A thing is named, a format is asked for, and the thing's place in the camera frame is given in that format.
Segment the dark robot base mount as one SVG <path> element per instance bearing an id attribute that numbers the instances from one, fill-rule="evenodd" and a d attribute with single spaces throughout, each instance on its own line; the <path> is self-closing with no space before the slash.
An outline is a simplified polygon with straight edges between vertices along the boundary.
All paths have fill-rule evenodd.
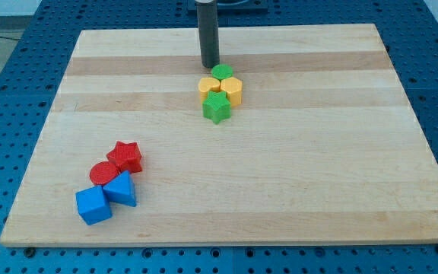
<path id="1" fill-rule="evenodd" d="M 204 17 L 214 17 L 215 14 L 243 14 L 249 12 L 265 13 L 268 11 L 268 0 L 205 0 L 205 1 L 186 1 L 186 10 L 188 14 L 199 15 Z"/>

